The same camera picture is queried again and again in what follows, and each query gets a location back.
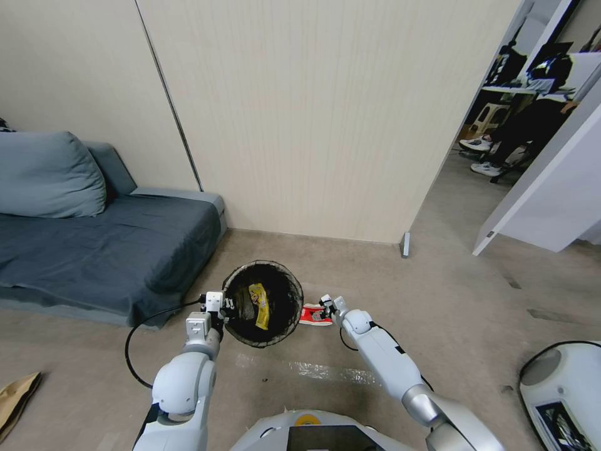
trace gray sofa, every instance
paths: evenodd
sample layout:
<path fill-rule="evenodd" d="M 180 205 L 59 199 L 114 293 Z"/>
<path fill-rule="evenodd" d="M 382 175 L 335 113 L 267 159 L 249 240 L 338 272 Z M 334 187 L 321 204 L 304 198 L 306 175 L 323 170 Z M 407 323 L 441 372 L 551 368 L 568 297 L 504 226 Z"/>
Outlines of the gray sofa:
<path fill-rule="evenodd" d="M 182 302 L 227 229 L 223 199 L 137 187 L 111 145 L 85 145 L 105 177 L 105 211 L 0 214 L 0 308 L 131 326 Z"/>

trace trash can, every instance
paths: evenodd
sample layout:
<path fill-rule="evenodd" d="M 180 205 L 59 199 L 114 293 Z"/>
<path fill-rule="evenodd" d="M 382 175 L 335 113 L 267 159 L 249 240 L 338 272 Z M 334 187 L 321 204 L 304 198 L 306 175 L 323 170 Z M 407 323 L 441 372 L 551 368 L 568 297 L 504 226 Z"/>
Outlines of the trash can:
<path fill-rule="evenodd" d="M 223 292 L 234 301 L 236 312 L 225 328 L 254 348 L 282 341 L 301 318 L 301 284 L 278 262 L 256 260 L 240 266 L 223 281 Z"/>

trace brown paper bag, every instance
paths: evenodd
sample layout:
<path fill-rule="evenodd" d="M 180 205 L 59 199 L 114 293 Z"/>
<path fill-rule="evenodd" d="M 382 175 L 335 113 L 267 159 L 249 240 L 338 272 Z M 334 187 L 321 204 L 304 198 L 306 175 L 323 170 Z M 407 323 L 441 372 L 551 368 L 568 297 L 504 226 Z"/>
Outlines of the brown paper bag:
<path fill-rule="evenodd" d="M 41 378 L 41 373 L 33 373 L 0 390 L 0 443 L 17 424 L 25 404 L 36 391 Z"/>

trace person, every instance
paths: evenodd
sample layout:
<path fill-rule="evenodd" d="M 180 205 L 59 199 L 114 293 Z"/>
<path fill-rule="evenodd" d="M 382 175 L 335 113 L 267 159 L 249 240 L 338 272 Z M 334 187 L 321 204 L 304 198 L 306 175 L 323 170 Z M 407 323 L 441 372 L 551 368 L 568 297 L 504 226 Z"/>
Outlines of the person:
<path fill-rule="evenodd" d="M 488 177 L 496 177 L 503 171 L 505 160 L 520 145 L 530 141 L 529 152 L 540 152 L 570 116 L 577 102 L 560 102 L 541 99 L 532 102 L 522 111 L 510 117 L 505 124 L 487 135 L 471 140 L 460 140 L 459 145 L 466 150 L 488 152 L 500 142 L 495 153 L 489 154 L 483 163 L 474 163 L 471 170 Z"/>

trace blue-gray bedsheet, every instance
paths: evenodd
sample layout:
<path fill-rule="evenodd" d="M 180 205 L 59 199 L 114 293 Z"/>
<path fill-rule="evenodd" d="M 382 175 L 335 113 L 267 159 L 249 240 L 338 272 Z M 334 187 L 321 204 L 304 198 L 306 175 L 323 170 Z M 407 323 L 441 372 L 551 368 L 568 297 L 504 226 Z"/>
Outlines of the blue-gray bedsheet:
<path fill-rule="evenodd" d="M 96 217 L 0 214 L 0 296 L 100 309 L 131 325 L 182 302 L 219 234 L 213 204 L 174 197 L 119 196 Z"/>

